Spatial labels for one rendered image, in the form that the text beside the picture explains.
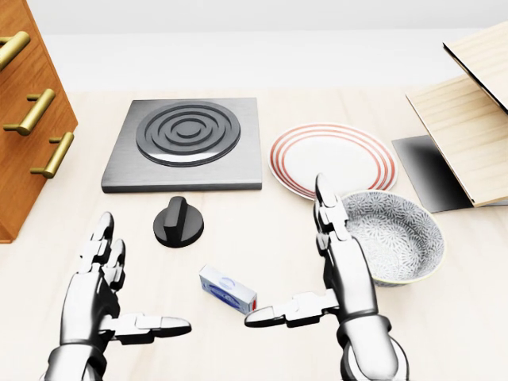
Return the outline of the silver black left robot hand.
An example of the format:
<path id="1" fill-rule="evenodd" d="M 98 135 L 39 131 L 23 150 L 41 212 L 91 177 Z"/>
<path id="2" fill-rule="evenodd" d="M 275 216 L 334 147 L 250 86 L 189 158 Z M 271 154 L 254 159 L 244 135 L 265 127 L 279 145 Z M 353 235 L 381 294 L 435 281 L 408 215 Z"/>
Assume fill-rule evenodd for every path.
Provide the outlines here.
<path id="1" fill-rule="evenodd" d="M 110 341 L 123 345 L 150 344 L 157 337 L 176 337 L 191 331 L 178 317 L 120 315 L 117 292 L 125 281 L 126 248 L 112 241 L 114 218 L 105 212 L 81 251 L 79 270 L 64 299 L 60 343 L 90 344 L 104 350 Z"/>

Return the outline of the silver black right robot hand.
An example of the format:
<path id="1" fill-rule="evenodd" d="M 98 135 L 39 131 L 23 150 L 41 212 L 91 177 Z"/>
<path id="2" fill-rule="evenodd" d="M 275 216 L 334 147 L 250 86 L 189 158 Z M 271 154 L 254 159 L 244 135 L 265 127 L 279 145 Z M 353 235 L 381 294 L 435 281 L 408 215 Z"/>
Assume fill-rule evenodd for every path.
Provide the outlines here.
<path id="1" fill-rule="evenodd" d="M 284 324 L 295 328 L 317 324 L 326 314 L 334 314 L 343 322 L 361 314 L 378 312 L 363 250 L 359 241 L 346 229 L 348 215 L 344 204 L 322 173 L 315 179 L 314 221 L 317 249 L 325 258 L 325 293 L 301 293 L 282 305 L 255 310 L 244 320 L 247 327 Z"/>

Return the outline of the grey patterned bowl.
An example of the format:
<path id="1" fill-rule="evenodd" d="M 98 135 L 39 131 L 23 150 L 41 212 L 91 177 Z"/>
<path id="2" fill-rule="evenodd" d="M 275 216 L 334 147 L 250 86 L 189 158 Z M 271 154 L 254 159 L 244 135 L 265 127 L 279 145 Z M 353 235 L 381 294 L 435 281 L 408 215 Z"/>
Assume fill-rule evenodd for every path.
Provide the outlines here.
<path id="1" fill-rule="evenodd" d="M 400 287 L 430 277 L 445 258 L 445 239 L 427 210 L 400 195 L 364 190 L 342 198 L 348 231 L 359 241 L 374 283 Z"/>

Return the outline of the white blue cream cheese box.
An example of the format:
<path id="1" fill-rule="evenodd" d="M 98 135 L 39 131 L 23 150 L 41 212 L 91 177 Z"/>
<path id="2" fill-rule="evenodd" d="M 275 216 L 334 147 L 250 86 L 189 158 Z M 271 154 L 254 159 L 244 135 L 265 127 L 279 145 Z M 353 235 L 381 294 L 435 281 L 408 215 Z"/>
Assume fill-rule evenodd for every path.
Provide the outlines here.
<path id="1" fill-rule="evenodd" d="M 214 267 L 205 265 L 199 277 L 204 291 L 242 314 L 247 315 L 256 309 L 257 293 Z"/>

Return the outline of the white plate with red rings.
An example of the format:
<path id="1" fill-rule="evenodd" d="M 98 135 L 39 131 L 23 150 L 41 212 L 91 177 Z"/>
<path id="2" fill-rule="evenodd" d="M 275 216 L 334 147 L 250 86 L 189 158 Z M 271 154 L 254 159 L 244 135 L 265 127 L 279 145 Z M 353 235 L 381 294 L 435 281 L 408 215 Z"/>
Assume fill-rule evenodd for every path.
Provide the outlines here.
<path id="1" fill-rule="evenodd" d="M 314 199 L 322 173 L 336 194 L 388 191 L 398 178 L 394 153 L 377 137 L 358 128 L 318 122 L 288 129 L 273 141 L 268 164 L 289 191 Z"/>

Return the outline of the round black stove knob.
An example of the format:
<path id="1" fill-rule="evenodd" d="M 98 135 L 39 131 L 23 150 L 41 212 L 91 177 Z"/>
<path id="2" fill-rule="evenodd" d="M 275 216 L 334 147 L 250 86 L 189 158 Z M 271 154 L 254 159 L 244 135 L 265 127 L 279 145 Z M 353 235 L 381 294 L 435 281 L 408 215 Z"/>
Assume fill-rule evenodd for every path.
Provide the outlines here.
<path id="1" fill-rule="evenodd" d="M 167 208 L 160 211 L 153 222 L 156 239 L 170 248 L 193 244 L 203 230 L 202 214 L 181 196 L 172 197 Z"/>

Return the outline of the wooden cabinet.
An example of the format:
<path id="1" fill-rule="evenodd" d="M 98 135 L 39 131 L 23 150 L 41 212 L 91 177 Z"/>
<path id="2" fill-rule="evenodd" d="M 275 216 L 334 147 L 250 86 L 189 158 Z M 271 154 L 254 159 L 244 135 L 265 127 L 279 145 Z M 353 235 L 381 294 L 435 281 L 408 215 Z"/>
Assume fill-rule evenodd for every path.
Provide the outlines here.
<path id="1" fill-rule="evenodd" d="M 12 242 L 78 122 L 26 0 L 0 0 L 0 244 Z"/>

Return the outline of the pale wooden slat rack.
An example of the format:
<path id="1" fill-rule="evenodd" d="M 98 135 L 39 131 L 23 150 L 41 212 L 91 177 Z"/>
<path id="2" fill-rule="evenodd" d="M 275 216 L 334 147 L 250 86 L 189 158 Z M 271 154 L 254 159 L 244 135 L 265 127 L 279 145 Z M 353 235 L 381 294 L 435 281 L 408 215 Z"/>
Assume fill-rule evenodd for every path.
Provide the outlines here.
<path id="1" fill-rule="evenodd" d="M 508 206 L 508 20 L 443 47 L 464 74 L 407 94 L 427 133 L 394 148 L 428 211 Z"/>

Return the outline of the flat dark stove plate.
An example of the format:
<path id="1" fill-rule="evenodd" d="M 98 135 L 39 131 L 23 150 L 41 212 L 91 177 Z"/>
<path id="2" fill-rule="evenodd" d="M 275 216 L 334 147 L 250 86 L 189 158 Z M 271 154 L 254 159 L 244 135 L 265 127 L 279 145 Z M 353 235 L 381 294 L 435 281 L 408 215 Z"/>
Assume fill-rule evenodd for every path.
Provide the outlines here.
<path id="1" fill-rule="evenodd" d="M 106 165 L 106 193 L 259 190 L 256 98 L 132 101 Z"/>

